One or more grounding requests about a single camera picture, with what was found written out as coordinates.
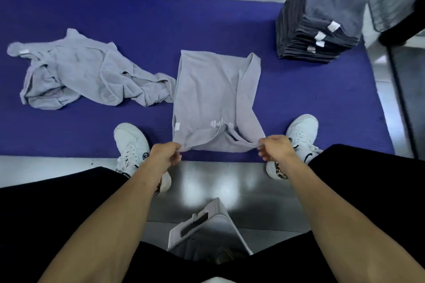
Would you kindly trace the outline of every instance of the shoelace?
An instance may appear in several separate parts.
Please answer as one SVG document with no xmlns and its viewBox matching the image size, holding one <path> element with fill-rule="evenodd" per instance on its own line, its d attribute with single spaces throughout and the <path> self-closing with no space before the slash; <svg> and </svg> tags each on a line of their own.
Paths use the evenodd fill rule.
<svg viewBox="0 0 425 283">
<path fill-rule="evenodd" d="M 318 147 L 316 147 L 315 145 L 313 145 L 311 143 L 311 141 L 306 140 L 306 134 L 305 134 L 303 128 L 300 128 L 300 130 L 298 131 L 297 135 L 295 136 L 293 144 L 296 146 L 296 144 L 298 142 L 304 142 L 309 147 L 311 152 L 314 152 L 314 153 L 322 153 L 323 152 L 323 150 L 321 150 Z"/>
<path fill-rule="evenodd" d="M 138 163 L 137 149 L 134 143 L 130 143 L 126 146 L 125 151 L 118 158 L 116 170 L 118 172 L 123 172 L 128 166 L 137 165 Z"/>
</svg>

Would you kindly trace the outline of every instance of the shiny floor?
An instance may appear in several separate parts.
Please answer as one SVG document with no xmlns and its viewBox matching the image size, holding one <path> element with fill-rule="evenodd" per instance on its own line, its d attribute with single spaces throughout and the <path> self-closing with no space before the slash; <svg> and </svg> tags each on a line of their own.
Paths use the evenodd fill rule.
<svg viewBox="0 0 425 283">
<path fill-rule="evenodd" d="M 365 13 L 363 34 L 396 154 L 412 157 L 386 52 L 376 42 L 378 33 L 373 29 L 369 10 Z M 0 157 L 0 187 L 96 166 L 114 169 L 115 165 L 115 159 Z M 263 164 L 182 162 L 171 174 L 173 186 L 154 198 L 142 238 L 161 248 L 166 248 L 168 232 L 176 223 L 186 221 L 215 197 L 223 201 L 253 252 L 309 230 L 291 185 L 269 178 Z"/>
</svg>

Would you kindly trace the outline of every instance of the purple yoga mat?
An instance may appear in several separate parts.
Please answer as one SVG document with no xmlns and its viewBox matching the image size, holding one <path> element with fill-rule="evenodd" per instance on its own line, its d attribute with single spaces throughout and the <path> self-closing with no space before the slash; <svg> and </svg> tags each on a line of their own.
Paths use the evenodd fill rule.
<svg viewBox="0 0 425 283">
<path fill-rule="evenodd" d="M 363 45 L 328 65 L 280 60 L 274 20 L 282 4 L 234 0 L 1 0 L 0 154 L 118 157 L 113 130 L 138 126 L 151 144 L 171 141 L 173 105 L 144 108 L 80 98 L 58 111 L 23 105 L 19 92 L 29 60 L 9 57 L 9 43 L 61 39 L 67 28 L 113 41 L 143 69 L 177 77 L 180 50 L 261 58 L 253 110 L 266 135 L 281 134 L 301 114 L 319 120 L 316 145 L 342 143 L 394 153 Z M 260 162 L 246 153 L 189 151 L 185 160 Z"/>
</svg>

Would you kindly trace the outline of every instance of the light gray cloth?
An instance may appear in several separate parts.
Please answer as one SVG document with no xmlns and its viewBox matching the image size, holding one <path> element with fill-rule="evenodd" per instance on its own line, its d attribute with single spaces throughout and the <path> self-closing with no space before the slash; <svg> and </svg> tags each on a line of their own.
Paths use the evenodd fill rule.
<svg viewBox="0 0 425 283">
<path fill-rule="evenodd" d="M 125 98 L 142 106 L 173 103 L 174 78 L 144 71 L 114 43 L 89 39 L 75 29 L 50 43 L 12 43 L 7 53 L 31 59 L 20 97 L 38 109 L 57 110 L 81 95 L 106 105 Z"/>
<path fill-rule="evenodd" d="M 173 113 L 173 141 L 189 149 L 245 152 L 264 132 L 252 110 L 260 59 L 182 50 Z"/>
</svg>

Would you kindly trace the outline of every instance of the white sneaker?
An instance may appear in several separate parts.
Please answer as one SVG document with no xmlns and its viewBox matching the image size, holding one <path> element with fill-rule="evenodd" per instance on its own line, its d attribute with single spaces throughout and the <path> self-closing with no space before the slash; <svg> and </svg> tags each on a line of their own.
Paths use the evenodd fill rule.
<svg viewBox="0 0 425 283">
<path fill-rule="evenodd" d="M 313 158 L 323 152 L 313 145 L 318 129 L 319 122 L 317 119 L 311 114 L 303 114 L 296 118 L 286 131 L 286 136 L 292 142 L 295 153 L 306 164 L 309 164 Z M 266 171 L 273 179 L 287 179 L 286 175 L 281 173 L 278 163 L 268 162 Z"/>
<path fill-rule="evenodd" d="M 114 139 L 121 156 L 118 158 L 116 171 L 130 178 L 140 165 L 149 157 L 151 150 L 145 135 L 130 123 L 121 123 L 114 130 Z M 156 193 L 167 191 L 171 187 L 168 172 L 162 175 Z"/>
</svg>

